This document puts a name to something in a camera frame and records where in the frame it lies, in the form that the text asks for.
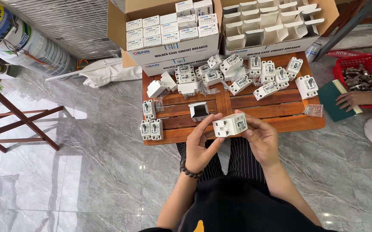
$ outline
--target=black and white striped fabric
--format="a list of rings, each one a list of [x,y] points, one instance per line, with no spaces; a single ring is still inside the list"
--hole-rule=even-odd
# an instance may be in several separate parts
[[[214,140],[207,140],[205,147],[208,148]],[[250,149],[249,142],[243,137],[230,138],[230,159],[228,166],[229,176],[254,179],[266,183],[261,164],[255,159]],[[177,150],[181,156],[181,161],[186,158],[186,143],[177,143]],[[203,170],[203,176],[199,177],[198,182],[204,182],[210,178],[224,175],[217,153],[210,160]]]

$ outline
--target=green book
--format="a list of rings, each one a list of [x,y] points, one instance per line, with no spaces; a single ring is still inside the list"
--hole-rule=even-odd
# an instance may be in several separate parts
[[[327,83],[323,87],[319,88],[317,92],[320,103],[329,113],[334,122],[347,119],[357,115],[358,113],[362,113],[362,109],[359,106],[356,106],[351,111],[346,112],[348,108],[339,109],[343,103],[338,106],[336,105],[336,98],[338,98],[341,94],[347,93],[345,87],[339,80],[334,80]]]

